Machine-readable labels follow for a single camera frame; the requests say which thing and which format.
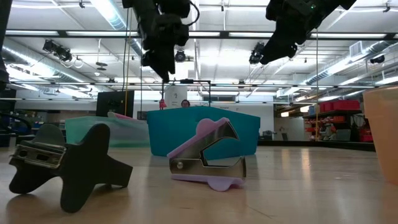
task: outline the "black screen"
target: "black screen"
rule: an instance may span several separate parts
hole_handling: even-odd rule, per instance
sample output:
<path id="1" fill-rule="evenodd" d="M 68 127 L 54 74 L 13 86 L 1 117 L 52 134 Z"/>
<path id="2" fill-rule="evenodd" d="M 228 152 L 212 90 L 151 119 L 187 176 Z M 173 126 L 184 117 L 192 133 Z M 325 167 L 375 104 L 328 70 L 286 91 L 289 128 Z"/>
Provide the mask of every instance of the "black screen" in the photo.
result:
<path id="1" fill-rule="evenodd" d="M 97 99 L 97 116 L 108 116 L 108 112 L 114 112 L 124 115 L 124 105 L 126 100 L 125 91 L 113 91 L 98 93 Z M 127 114 L 126 116 L 132 118 L 132 111 L 134 109 L 134 91 L 127 92 Z"/>

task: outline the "ceiling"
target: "ceiling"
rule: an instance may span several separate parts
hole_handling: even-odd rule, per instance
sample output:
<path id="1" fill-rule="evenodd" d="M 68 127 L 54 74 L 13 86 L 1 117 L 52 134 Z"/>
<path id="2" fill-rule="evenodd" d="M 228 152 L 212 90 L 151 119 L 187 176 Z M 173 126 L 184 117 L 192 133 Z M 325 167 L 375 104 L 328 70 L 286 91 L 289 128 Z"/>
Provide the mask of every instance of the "ceiling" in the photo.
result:
<path id="1" fill-rule="evenodd" d="M 114 0 L 122 12 L 124 20 L 127 20 L 127 9 L 121 7 L 121 1 Z M 42 29 L 42 30 L 112 30 L 110 24 L 95 7 L 90 7 L 90 1 L 83 1 L 87 6 L 68 7 L 62 9 L 32 9 L 17 6 L 77 6 L 79 0 L 39 0 L 39 1 L 14 1 L 14 6 L 9 18 L 8 29 Z M 221 11 L 219 0 L 196 0 L 201 10 L 200 20 L 195 30 L 254 30 L 269 31 L 275 29 L 275 22 L 265 18 L 266 0 L 225 0 L 228 10 Z M 398 12 L 398 0 L 389 1 L 393 9 L 383 13 L 386 7 L 384 0 L 358 0 L 347 13 L 334 11 L 319 27 L 319 32 L 397 32 L 396 17 Z M 184 23 L 192 20 L 194 15 L 184 19 Z M 137 27 L 136 18 L 133 16 L 131 27 Z M 47 55 L 43 50 L 45 38 L 41 37 L 12 37 L 12 40 L 56 60 Z M 81 68 L 74 66 L 74 71 L 98 82 L 105 82 L 109 78 L 123 81 L 123 56 L 124 39 L 103 39 L 98 48 L 98 39 L 63 39 L 54 38 L 56 43 L 71 49 L 74 55 L 79 56 L 84 64 Z M 320 70 L 328 62 L 347 54 L 349 46 L 357 41 L 351 40 L 309 40 L 299 47 L 299 54 L 292 60 L 282 58 L 265 67 L 252 66 L 248 62 L 251 50 L 258 41 L 247 39 L 198 39 L 198 64 L 200 65 L 200 79 L 211 80 L 220 83 L 237 83 L 240 79 L 246 83 L 286 83 L 298 84 L 297 76 L 306 77 L 317 69 Z M 184 49 L 189 56 L 195 55 L 195 43 L 190 39 L 186 46 L 176 47 Z M 129 65 L 129 82 L 139 82 L 142 76 L 143 82 L 159 82 L 160 78 L 150 69 L 140 69 L 138 60 L 130 60 L 131 56 L 137 56 L 131 50 L 130 57 L 126 57 Z M 389 56 L 389 60 L 395 60 L 395 54 Z M 106 71 L 98 72 L 97 61 L 107 63 Z M 184 62 L 184 69 L 188 71 L 188 78 L 196 79 L 193 62 Z M 363 72 L 364 64 L 358 65 L 358 69 L 341 72 L 338 75 L 352 77 L 358 72 Z M 277 88 L 261 88 L 259 91 L 276 91 Z"/>

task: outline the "wooden table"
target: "wooden table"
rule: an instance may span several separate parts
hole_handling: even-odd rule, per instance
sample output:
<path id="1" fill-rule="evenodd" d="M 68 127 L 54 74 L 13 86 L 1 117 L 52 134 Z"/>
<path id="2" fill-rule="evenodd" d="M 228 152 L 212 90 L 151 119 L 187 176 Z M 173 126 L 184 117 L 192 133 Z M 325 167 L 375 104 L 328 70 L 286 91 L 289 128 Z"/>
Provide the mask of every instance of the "wooden table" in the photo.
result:
<path id="1" fill-rule="evenodd" d="M 168 160 L 149 149 L 111 150 L 109 155 L 134 166 L 129 187 L 99 185 L 75 214 L 59 206 L 60 178 L 29 195 L 12 194 L 11 152 L 0 151 L 1 224 L 398 222 L 398 187 L 384 181 L 374 152 L 259 147 L 246 158 L 245 186 L 215 192 L 206 184 L 171 180 Z"/>

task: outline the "person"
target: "person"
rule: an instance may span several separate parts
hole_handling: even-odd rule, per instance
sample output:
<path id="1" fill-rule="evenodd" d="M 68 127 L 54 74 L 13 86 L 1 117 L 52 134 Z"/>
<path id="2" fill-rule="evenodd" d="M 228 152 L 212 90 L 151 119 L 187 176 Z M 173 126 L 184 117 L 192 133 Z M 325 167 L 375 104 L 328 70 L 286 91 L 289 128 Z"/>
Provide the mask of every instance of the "person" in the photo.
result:
<path id="1" fill-rule="evenodd" d="M 190 106 L 191 106 L 191 103 L 188 100 L 181 101 L 181 107 L 182 108 L 188 108 Z"/>

